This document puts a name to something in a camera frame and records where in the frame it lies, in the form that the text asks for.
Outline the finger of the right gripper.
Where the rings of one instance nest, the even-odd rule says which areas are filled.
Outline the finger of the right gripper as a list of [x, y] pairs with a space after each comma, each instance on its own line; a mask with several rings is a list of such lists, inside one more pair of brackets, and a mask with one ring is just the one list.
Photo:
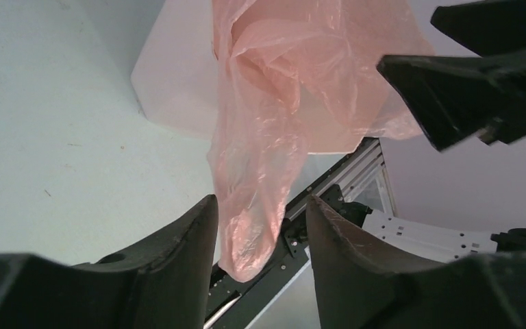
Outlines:
[[526, 0], [440, 6], [430, 23], [479, 56], [526, 49]]
[[487, 145], [526, 137], [526, 50], [484, 58], [385, 55], [377, 71], [437, 151], [470, 136]]

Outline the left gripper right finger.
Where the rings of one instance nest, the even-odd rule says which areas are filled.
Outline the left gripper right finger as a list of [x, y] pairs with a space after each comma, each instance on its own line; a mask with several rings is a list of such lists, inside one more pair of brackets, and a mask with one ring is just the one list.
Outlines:
[[318, 197], [306, 206], [323, 328], [526, 328], [526, 252], [439, 263], [366, 232]]

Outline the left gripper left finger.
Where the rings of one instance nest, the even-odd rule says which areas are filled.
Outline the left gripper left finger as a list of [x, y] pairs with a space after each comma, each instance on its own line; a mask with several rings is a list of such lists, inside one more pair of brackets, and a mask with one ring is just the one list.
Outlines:
[[207, 195], [96, 263], [0, 254], [0, 328], [202, 328], [217, 227]]

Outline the pink plastic trash bag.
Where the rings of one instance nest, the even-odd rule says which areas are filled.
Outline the pink plastic trash bag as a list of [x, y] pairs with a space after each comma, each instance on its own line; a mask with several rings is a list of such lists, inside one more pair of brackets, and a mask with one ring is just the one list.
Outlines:
[[212, 9], [218, 264], [247, 282], [274, 252], [309, 154], [421, 134], [376, 66], [386, 54], [434, 51], [407, 1], [214, 1]]

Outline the white paper trash bin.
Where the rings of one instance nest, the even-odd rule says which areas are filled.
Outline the white paper trash bin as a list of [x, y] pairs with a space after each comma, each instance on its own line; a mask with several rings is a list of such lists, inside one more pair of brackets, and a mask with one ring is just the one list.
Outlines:
[[211, 1], [165, 1], [130, 80], [150, 122], [211, 139], [218, 112]]

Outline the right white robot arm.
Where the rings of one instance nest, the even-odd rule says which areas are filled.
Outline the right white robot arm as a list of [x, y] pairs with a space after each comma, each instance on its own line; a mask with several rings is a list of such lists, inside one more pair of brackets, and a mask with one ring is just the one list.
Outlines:
[[526, 1], [437, 4], [430, 23], [470, 54], [378, 56], [423, 135], [380, 142], [400, 215], [360, 225], [440, 262], [526, 250]]

